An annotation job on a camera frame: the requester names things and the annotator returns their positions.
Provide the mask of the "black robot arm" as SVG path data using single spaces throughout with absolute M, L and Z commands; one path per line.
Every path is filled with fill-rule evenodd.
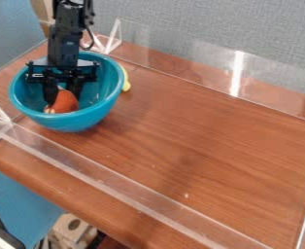
M 91 34 L 95 16 L 91 0 L 51 0 L 54 23 L 49 27 L 47 55 L 27 64 L 25 79 L 42 85 L 43 100 L 53 105 L 59 93 L 58 84 L 79 98 L 83 84 L 97 79 L 98 62 L 78 58 L 78 50 L 89 51 L 79 44 L 82 33 Z

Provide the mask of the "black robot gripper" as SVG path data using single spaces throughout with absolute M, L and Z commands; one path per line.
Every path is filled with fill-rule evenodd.
M 47 55 L 26 64 L 25 79 L 42 84 L 43 99 L 53 105 L 58 95 L 58 83 L 66 83 L 66 90 L 79 98 L 83 83 L 97 79 L 98 62 L 78 58 L 82 32 L 49 29 Z

